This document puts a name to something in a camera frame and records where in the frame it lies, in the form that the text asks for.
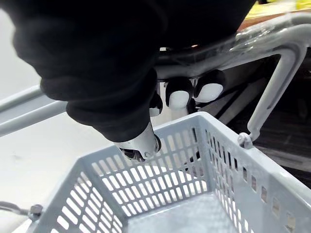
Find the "right robot hand black cloth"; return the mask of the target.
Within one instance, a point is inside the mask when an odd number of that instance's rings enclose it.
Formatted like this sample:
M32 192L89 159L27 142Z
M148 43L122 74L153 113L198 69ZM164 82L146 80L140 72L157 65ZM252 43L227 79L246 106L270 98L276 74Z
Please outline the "right robot hand black cloth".
M47 97L140 162L160 141L150 123L161 47L234 34L252 0L3 0L13 46Z

